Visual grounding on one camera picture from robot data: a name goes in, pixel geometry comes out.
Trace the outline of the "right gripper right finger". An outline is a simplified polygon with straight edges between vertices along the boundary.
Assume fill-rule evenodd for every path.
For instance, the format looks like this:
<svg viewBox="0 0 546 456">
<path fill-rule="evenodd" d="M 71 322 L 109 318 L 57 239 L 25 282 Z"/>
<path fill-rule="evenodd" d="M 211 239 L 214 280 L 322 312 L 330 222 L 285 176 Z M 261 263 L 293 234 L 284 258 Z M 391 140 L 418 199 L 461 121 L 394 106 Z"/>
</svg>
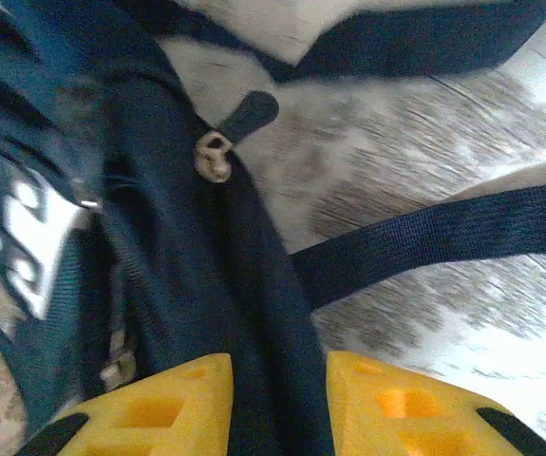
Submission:
<svg viewBox="0 0 546 456">
<path fill-rule="evenodd" d="M 499 403 L 351 351 L 327 355 L 335 456 L 546 456 Z"/>
</svg>

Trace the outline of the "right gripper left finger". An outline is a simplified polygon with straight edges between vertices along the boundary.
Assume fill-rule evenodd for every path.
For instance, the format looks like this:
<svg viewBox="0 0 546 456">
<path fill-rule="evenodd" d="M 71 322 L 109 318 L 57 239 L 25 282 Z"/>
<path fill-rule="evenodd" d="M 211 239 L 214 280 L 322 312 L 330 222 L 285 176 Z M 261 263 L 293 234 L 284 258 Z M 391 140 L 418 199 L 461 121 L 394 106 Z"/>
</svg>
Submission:
<svg viewBox="0 0 546 456">
<path fill-rule="evenodd" d="M 231 356 L 215 353 L 83 402 L 15 456 L 227 456 Z"/>
</svg>

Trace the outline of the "navy blue backpack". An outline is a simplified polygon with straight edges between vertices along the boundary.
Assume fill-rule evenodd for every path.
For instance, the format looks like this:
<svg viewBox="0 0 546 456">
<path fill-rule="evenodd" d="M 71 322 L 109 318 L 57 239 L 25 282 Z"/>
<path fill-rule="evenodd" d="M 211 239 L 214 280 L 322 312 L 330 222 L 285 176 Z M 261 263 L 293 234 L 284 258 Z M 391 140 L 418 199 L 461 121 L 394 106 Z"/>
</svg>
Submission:
<svg viewBox="0 0 546 456">
<path fill-rule="evenodd" d="M 227 353 L 227 456 L 335 456 L 333 351 L 546 441 L 546 0 L 0 0 L 19 450 Z"/>
</svg>

